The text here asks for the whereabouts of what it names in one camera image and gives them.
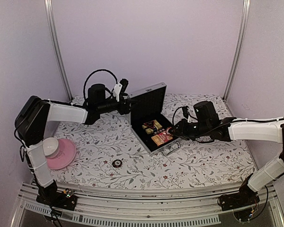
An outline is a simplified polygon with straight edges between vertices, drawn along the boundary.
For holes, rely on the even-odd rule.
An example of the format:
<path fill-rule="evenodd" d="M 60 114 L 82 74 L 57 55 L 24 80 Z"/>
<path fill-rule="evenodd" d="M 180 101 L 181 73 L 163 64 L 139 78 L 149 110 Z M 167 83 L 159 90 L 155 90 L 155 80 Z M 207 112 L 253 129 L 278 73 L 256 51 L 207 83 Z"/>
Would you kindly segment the black triangular all-in button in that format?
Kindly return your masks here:
<path fill-rule="evenodd" d="M 147 128 L 151 128 L 151 129 L 154 129 L 154 128 L 155 128 L 155 123 L 154 123 L 154 121 L 146 122 L 146 123 L 144 123 L 143 125 L 146 126 Z"/>

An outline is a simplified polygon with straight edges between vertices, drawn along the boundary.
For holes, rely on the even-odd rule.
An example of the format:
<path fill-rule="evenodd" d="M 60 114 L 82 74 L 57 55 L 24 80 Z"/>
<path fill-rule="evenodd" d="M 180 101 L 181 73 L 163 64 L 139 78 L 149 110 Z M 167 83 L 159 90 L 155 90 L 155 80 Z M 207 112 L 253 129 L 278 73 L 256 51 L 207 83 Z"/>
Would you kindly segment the single red poker chip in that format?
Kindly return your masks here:
<path fill-rule="evenodd" d="M 119 160 L 119 159 L 114 160 L 113 163 L 112 163 L 112 166 L 113 166 L 114 168 L 119 168 L 119 167 L 122 166 L 122 161 Z"/>

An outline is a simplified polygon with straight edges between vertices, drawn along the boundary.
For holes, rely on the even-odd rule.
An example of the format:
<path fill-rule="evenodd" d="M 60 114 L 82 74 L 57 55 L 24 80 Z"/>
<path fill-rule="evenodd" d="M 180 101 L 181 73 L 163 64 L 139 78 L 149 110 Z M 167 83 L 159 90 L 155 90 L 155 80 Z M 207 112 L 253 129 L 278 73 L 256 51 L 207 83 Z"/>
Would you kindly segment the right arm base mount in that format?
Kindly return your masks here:
<path fill-rule="evenodd" d="M 217 204 L 222 211 L 242 208 L 248 205 L 257 204 L 260 202 L 257 192 L 252 191 L 248 187 L 248 179 L 246 179 L 239 188 L 239 191 L 232 194 L 223 194 L 218 200 Z"/>

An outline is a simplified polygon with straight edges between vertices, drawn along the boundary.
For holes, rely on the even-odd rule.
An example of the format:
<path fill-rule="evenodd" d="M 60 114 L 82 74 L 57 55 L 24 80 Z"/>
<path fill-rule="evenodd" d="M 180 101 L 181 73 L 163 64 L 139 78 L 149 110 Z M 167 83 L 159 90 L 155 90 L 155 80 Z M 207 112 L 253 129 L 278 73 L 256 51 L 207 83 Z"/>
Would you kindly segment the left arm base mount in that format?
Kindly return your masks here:
<path fill-rule="evenodd" d="M 48 205 L 49 207 L 61 208 L 74 211 L 77 205 L 78 197 L 73 189 L 66 188 L 59 192 L 56 182 L 53 182 L 48 187 L 38 187 L 38 196 L 36 201 Z"/>

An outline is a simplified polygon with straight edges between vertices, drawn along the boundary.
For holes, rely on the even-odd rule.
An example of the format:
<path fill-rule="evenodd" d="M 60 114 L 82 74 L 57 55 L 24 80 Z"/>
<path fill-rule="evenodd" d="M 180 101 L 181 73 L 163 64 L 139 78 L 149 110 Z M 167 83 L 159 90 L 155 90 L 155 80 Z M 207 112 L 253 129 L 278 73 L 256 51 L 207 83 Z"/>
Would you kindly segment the aluminium poker case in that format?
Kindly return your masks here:
<path fill-rule="evenodd" d="M 180 149 L 179 138 L 169 133 L 172 123 L 162 114 L 164 82 L 129 94 L 136 103 L 129 115 L 131 130 L 150 155 L 168 156 Z"/>

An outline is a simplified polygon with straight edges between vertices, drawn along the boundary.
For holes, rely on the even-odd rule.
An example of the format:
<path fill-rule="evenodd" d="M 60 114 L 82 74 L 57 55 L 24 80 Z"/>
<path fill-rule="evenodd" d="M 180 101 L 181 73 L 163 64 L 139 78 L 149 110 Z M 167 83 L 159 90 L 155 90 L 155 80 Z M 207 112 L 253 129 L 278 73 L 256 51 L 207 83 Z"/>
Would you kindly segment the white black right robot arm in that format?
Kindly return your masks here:
<path fill-rule="evenodd" d="M 284 116 L 221 119 L 210 101 L 195 104 L 193 110 L 195 117 L 188 107 L 184 108 L 184 118 L 169 131 L 172 135 L 192 141 L 201 137 L 224 142 L 244 140 L 253 158 L 261 164 L 236 194 L 235 202 L 239 206 L 246 206 L 256 192 L 284 175 Z"/>

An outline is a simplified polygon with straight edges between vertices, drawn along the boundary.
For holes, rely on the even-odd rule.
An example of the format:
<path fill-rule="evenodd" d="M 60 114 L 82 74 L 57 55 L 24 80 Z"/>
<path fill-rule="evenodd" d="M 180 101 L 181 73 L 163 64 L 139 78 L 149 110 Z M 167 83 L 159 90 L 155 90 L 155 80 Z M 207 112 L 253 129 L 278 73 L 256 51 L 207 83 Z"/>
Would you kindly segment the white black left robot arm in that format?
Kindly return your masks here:
<path fill-rule="evenodd" d="M 57 205 L 61 201 L 61 195 L 50 187 L 54 180 L 43 149 L 47 123 L 74 122 L 93 125 L 105 113 L 118 111 L 121 115 L 128 114 L 135 101 L 127 96 L 127 86 L 128 80 L 121 79 L 116 83 L 110 98 L 101 98 L 100 90 L 105 86 L 95 84 L 89 88 L 88 98 L 82 106 L 31 96 L 22 107 L 15 120 L 15 132 L 27 151 L 28 163 L 38 185 L 45 188 L 42 197 L 50 205 Z"/>

